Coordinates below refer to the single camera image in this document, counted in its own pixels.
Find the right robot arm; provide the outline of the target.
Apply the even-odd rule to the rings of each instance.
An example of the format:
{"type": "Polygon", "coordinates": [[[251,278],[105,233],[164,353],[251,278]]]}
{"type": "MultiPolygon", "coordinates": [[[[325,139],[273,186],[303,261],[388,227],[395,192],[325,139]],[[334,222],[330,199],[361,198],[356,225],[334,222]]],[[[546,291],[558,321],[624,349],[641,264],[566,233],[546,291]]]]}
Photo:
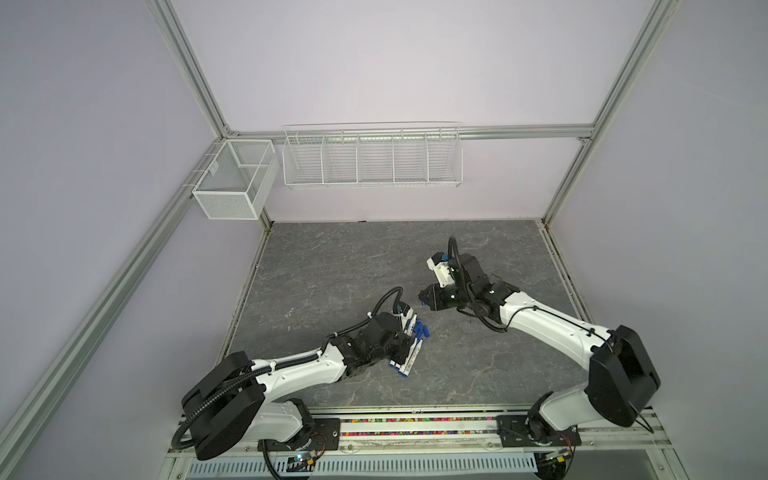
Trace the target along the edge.
{"type": "Polygon", "coordinates": [[[419,299],[430,310],[455,310],[495,333],[519,330],[587,372],[585,382],[543,394],[517,427],[518,433],[546,446],[582,423],[603,419],[631,427],[640,422],[661,381],[636,331],[578,320],[502,279],[492,279],[475,256],[460,252],[454,237],[446,251],[433,254],[427,265],[436,281],[420,292],[419,299]]]}

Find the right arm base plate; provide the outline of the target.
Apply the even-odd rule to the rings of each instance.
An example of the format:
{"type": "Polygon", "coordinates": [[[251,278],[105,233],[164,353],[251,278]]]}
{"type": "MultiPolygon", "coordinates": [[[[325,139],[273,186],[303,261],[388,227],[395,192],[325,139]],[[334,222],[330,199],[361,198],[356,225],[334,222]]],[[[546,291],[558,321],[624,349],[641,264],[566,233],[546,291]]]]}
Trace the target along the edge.
{"type": "Polygon", "coordinates": [[[577,427],[555,431],[548,424],[527,415],[500,415],[497,433],[503,447],[578,447],[582,440],[577,427]]]}

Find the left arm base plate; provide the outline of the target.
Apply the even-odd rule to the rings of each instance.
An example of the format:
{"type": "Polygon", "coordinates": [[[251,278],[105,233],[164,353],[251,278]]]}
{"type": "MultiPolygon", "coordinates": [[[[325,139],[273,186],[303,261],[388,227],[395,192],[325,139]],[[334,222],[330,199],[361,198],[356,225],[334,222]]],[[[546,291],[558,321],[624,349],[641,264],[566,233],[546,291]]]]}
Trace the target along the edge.
{"type": "Polygon", "coordinates": [[[264,440],[269,451],[335,451],[341,438],[341,419],[335,417],[316,418],[308,426],[302,427],[297,434],[286,442],[274,439],[264,440]]]}

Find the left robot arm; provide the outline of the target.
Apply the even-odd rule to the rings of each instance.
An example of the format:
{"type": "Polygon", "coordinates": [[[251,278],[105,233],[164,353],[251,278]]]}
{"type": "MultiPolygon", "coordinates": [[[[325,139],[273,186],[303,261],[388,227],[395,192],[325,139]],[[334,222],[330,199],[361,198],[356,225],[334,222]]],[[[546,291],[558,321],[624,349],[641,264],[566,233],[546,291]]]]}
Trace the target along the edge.
{"type": "Polygon", "coordinates": [[[329,334],[316,349],[275,359],[227,355],[183,397],[172,449],[193,449],[205,461],[243,439],[264,448],[310,445],[319,429],[298,392],[356,377],[381,361],[406,363],[416,315],[402,294],[400,286],[390,289],[364,320],[329,334]]]}

